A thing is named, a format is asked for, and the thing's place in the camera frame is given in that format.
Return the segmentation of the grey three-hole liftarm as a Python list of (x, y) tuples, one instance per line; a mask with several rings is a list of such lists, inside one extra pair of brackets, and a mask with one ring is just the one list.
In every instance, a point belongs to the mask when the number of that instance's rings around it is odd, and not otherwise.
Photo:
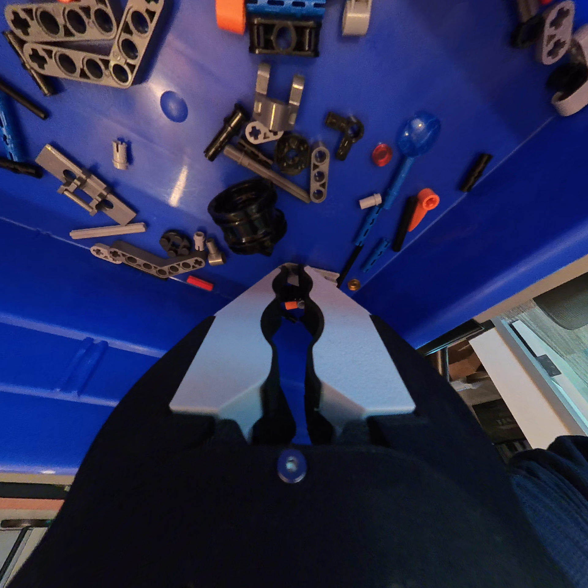
[(322, 141), (312, 145), (310, 158), (309, 195), (313, 203), (322, 203), (327, 196), (330, 152)]

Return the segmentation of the white shelf unit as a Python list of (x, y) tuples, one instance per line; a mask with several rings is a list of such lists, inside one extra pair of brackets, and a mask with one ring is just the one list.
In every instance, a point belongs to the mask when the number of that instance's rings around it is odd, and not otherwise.
[(587, 440), (587, 257), (423, 345), (507, 459)]

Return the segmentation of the grey cross-hole liftarm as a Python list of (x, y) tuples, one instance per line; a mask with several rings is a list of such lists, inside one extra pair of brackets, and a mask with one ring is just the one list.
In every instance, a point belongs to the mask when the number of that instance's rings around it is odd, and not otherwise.
[(555, 2), (543, 11), (543, 29), (536, 47), (538, 63), (553, 65), (566, 54), (571, 44), (575, 12), (574, 1)]

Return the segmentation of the blue plastic parts bin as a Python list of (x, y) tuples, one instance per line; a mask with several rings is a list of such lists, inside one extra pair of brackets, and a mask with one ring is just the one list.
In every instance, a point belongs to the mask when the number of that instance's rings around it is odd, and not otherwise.
[[(128, 89), (56, 80), (45, 97), (1, 38), (1, 77), (49, 113), (14, 105), (29, 160), (48, 143), (89, 168), (148, 230), (128, 240), (161, 255), (168, 229), (203, 230), (222, 244), (210, 200), (252, 174), (203, 151), (234, 103), (248, 111), (259, 63), (271, 64), (269, 95), (287, 100), (305, 77), (296, 131), (336, 150), (328, 112), (354, 115), (364, 136), (334, 161), (326, 201), (305, 204), (279, 190), (288, 223), (271, 257), (232, 254), (160, 280), (97, 259), (95, 242), (70, 231), (112, 221), (58, 193), (60, 181), (1, 171), (1, 468), (72, 473), (98, 426), (157, 357), (280, 262), (340, 272), (366, 214), (358, 200), (383, 192), (401, 161), (397, 134), (420, 111), (441, 122), (393, 207), (369, 235), (348, 279), (353, 297), (414, 347), (433, 341), (587, 252), (587, 108), (563, 117), (550, 103), (553, 68), (515, 49), (513, 1), (373, 1), (365, 35), (342, 35), (344, 1), (327, 1), (317, 58), (255, 55), (249, 36), (217, 25), (215, 1), (166, 1), (141, 70)], [(127, 171), (112, 142), (128, 143)], [(378, 143), (392, 161), (376, 166)], [(481, 153), (493, 155), (469, 193), (459, 190)], [(382, 238), (393, 242), (406, 200), (433, 189), (439, 205), (368, 273)]]

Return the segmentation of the light grey small liftarm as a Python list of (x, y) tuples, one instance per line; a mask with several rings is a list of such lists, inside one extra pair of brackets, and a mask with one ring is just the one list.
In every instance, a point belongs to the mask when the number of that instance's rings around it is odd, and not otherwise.
[(269, 143), (280, 139), (283, 131), (268, 129), (260, 121), (251, 121), (246, 125), (245, 138), (253, 145)]

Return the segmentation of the black angle connector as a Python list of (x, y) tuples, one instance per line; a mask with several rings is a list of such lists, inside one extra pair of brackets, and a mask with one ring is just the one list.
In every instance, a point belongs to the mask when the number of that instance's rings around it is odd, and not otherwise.
[(334, 112), (327, 114), (325, 125), (341, 134), (341, 141), (336, 151), (336, 159), (344, 161), (351, 147), (364, 136), (364, 124), (354, 115), (344, 117)]

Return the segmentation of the black thin axle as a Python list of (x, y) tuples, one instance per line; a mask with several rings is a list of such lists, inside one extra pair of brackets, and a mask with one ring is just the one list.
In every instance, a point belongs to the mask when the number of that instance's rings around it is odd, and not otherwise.
[(358, 256), (362, 252), (363, 248), (364, 248), (363, 245), (355, 246), (352, 254), (349, 256), (348, 260), (346, 261), (344, 267), (342, 268), (342, 270), (339, 274), (339, 277), (337, 278), (336, 284), (337, 284), (338, 289), (341, 288), (346, 276), (349, 274), (350, 269), (352, 268), (353, 264), (356, 262)]

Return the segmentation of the orange rounded piece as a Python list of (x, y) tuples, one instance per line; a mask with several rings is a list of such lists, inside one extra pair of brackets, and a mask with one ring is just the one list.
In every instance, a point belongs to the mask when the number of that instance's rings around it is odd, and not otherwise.
[(246, 30), (246, 1), (215, 1), (217, 25), (224, 31), (244, 35)]

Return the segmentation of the light grey axle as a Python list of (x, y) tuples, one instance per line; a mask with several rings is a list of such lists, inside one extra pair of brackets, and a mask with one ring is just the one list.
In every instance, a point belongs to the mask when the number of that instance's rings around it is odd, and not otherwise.
[(98, 239), (110, 236), (123, 236), (144, 233), (147, 231), (147, 229), (147, 225), (143, 222), (125, 225), (117, 224), (113, 226), (76, 229), (70, 231), (70, 238), (73, 240)]

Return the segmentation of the black long axle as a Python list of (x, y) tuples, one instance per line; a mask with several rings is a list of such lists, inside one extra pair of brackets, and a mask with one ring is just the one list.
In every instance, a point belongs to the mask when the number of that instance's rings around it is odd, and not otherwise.
[(31, 99), (27, 96), (16, 90), (12, 85), (4, 81), (1, 78), (1, 92), (9, 96), (19, 105), (25, 107), (29, 112), (33, 113), (35, 116), (40, 118), (41, 120), (47, 120), (49, 118), (49, 114), (46, 110), (42, 109), (39, 105), (34, 103)]

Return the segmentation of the person's dark knit sweater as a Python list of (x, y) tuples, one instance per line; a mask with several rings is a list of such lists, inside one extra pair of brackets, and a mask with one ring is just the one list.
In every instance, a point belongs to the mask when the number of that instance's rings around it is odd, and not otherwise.
[(509, 476), (526, 517), (574, 587), (587, 587), (587, 437), (515, 454)]

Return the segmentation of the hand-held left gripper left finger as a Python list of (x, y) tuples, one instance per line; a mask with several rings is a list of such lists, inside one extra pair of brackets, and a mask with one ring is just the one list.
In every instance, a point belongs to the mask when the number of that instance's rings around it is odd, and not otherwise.
[(170, 409), (238, 423), (255, 443), (290, 443), (295, 421), (280, 384), (273, 337), (281, 326), (280, 266), (214, 315)]

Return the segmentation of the black short axle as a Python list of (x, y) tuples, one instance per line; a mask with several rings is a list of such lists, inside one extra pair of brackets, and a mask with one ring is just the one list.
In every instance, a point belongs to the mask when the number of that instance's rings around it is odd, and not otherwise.
[(412, 218), (414, 216), (418, 202), (419, 202), (419, 200), (418, 200), (417, 196), (411, 196), (405, 202), (405, 205), (403, 207), (403, 210), (402, 210), (402, 213), (400, 216), (398, 228), (396, 230), (396, 233), (394, 234), (394, 238), (393, 238), (393, 242), (392, 242), (392, 251), (394, 253), (398, 253), (402, 249), (403, 243), (404, 243), (405, 238), (407, 236), (407, 233), (409, 231), (409, 226), (412, 222)]

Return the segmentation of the blue studded beam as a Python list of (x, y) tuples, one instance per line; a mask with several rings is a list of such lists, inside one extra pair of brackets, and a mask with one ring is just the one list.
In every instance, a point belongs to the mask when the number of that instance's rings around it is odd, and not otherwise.
[(250, 14), (280, 14), (295, 18), (323, 18), (326, 1), (246, 1)]

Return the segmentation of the small black pin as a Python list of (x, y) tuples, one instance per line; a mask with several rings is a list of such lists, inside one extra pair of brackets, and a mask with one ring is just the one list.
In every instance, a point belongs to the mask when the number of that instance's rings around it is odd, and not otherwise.
[(33, 178), (40, 179), (43, 177), (43, 170), (37, 164), (29, 164), (26, 162), (14, 161), (10, 158), (1, 157), (1, 169), (10, 171), (12, 173), (27, 175)]
[(474, 188), (475, 184), (481, 179), (492, 159), (493, 155), (489, 153), (479, 154), (462, 178), (459, 190), (463, 193), (469, 193)]

